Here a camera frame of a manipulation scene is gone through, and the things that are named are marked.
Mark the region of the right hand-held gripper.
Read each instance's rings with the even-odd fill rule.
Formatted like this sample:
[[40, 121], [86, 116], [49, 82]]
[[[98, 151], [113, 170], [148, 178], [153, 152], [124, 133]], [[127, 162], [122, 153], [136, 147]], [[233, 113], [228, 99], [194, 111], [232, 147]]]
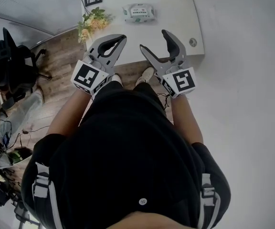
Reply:
[[186, 56], [184, 44], [170, 31], [162, 30], [162, 35], [167, 43], [169, 52], [168, 61], [160, 60], [148, 47], [140, 45], [140, 51], [145, 59], [160, 74], [160, 83], [167, 90], [170, 96], [175, 99], [177, 97], [187, 95], [195, 90], [196, 76], [194, 68], [190, 66], [189, 61], [174, 62], [178, 57]]

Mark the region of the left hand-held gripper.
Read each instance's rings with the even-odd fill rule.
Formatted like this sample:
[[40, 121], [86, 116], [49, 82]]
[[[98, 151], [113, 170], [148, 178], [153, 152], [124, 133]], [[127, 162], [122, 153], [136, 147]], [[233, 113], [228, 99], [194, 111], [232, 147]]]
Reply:
[[96, 95], [115, 74], [113, 67], [126, 42], [123, 34], [96, 39], [86, 56], [77, 62], [71, 77], [73, 85], [89, 95]]

